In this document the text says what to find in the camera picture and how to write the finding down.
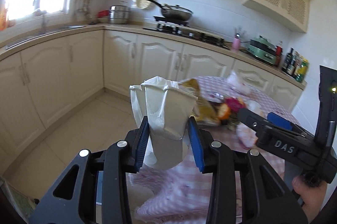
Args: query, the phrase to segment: green electric cooker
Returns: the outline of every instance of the green electric cooker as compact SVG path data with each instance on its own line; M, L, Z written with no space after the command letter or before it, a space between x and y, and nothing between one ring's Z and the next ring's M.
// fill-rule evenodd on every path
M250 45L247 50L255 58L262 61L266 61L272 65L276 62L275 45L269 43L268 40L262 36L250 40Z

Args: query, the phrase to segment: cooking pot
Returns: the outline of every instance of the cooking pot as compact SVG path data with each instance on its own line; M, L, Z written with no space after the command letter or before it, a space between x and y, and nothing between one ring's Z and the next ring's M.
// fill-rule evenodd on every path
M110 7L111 24L127 24L129 20L130 8L123 5Z
M175 20L182 20L187 21L193 14L193 12L187 8L183 8L181 6L169 6L169 5L161 5L160 3L154 0L147 0L155 5L159 6L161 9L161 14L165 18L175 19Z

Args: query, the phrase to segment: tile floor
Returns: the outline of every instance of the tile floor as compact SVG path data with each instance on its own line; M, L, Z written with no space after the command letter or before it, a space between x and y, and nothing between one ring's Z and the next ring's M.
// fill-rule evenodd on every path
M22 193L40 199L81 149L107 149L135 128L131 103L103 93L42 141L7 180ZM144 189L134 191L129 191L131 209L150 197Z

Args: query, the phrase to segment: gas stove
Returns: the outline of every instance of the gas stove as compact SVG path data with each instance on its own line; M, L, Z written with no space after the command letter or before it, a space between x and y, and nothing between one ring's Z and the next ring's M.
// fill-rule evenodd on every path
M229 50L230 48L225 45L225 40L218 34L204 31L201 29L191 28L188 22L168 19L164 17L154 17L156 22L143 27L143 29L168 33L180 37L190 38L196 41L215 45Z

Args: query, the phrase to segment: cream cabinet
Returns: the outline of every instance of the cream cabinet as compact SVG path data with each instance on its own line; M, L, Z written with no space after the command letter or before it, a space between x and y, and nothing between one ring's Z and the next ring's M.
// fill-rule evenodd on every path
M130 96L134 81L137 35L106 30L104 35L104 86Z
M307 31L309 0L244 0L243 5L271 17L292 31Z
M0 61L0 173L3 163L44 131L27 83L20 53Z
M236 60L233 70L249 85L254 86L265 94L274 80L274 75L261 68Z
M185 44L177 81L198 76L226 78L231 71L234 58L198 46Z
M181 42L138 35L135 84L155 76L176 80L182 50Z
M297 86L284 79L275 77L269 89L268 96L291 112L301 93L302 90Z
M76 104L103 88L103 30L67 36Z
M66 38L21 51L27 86L45 127L75 106Z

